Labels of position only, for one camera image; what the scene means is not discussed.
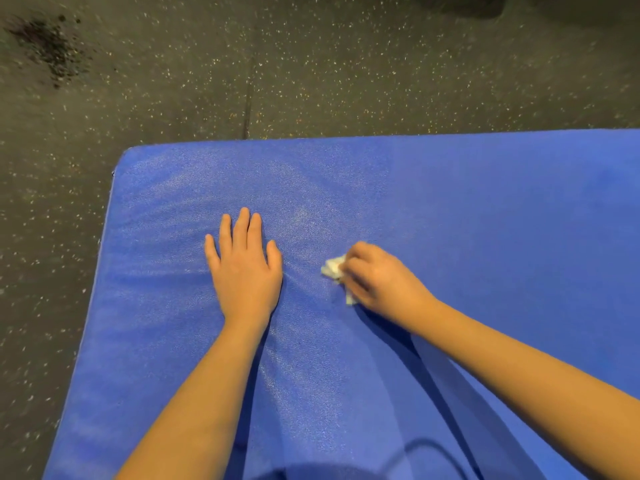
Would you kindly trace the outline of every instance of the person's left hand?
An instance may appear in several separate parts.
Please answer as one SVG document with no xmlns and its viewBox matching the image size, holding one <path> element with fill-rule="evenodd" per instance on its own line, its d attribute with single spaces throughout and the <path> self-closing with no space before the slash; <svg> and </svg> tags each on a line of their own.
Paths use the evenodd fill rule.
<svg viewBox="0 0 640 480">
<path fill-rule="evenodd" d="M 260 214 L 250 217 L 246 207 L 240 210 L 233 236 L 231 217 L 222 216 L 218 247 L 220 255 L 213 236 L 207 234 L 204 252 L 225 316 L 225 327 L 262 336 L 280 297 L 282 254 L 275 241 L 269 241 L 265 260 L 262 219 Z"/>
</svg>

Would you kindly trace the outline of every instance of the person's left arm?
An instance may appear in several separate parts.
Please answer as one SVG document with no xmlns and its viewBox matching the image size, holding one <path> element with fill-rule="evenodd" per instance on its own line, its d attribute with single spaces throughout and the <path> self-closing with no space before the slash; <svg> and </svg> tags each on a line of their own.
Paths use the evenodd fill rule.
<svg viewBox="0 0 640 480">
<path fill-rule="evenodd" d="M 282 285 L 282 256 L 262 249 L 260 215 L 248 209 L 231 234 L 220 223 L 220 255 L 212 236 L 205 254 L 225 324 L 210 350 L 143 437 L 116 476 L 128 479 L 221 479 L 240 416 L 246 382 Z"/>
</svg>

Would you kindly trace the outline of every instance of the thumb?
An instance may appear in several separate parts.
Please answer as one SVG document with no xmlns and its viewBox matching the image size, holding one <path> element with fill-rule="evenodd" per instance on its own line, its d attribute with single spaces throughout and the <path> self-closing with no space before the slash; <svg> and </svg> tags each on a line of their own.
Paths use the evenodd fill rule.
<svg viewBox="0 0 640 480">
<path fill-rule="evenodd" d="M 275 241 L 267 243 L 267 265 L 270 270 L 282 273 L 282 253 Z"/>
</svg>

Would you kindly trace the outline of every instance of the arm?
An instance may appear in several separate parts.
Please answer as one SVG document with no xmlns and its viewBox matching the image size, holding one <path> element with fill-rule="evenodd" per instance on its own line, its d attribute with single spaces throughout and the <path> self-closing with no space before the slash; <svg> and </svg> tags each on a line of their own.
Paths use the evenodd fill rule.
<svg viewBox="0 0 640 480">
<path fill-rule="evenodd" d="M 247 378 L 282 284 L 274 242 L 262 250 L 260 215 L 242 209 L 231 236 L 222 217 L 220 256 L 212 236 L 205 254 L 225 316 L 215 343 L 180 386 L 117 475 L 128 479 L 221 479 L 225 474 Z"/>
<path fill-rule="evenodd" d="M 342 265 L 364 306 L 474 375 L 592 478 L 640 478 L 640 401 L 439 302 L 395 257 L 357 243 Z"/>
</svg>

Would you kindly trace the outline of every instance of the blue gym mat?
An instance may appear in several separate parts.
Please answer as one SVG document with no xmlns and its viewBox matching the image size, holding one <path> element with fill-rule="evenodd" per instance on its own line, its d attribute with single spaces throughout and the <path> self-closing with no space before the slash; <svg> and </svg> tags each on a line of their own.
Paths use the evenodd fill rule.
<svg viewBox="0 0 640 480">
<path fill-rule="evenodd" d="M 373 242 L 446 303 L 640 397 L 639 148 L 640 131 L 587 130 L 130 149 L 44 478 L 112 478 L 196 366 L 223 323 L 204 235 L 244 205 L 285 278 L 227 478 L 582 478 L 319 270 Z"/>
</svg>

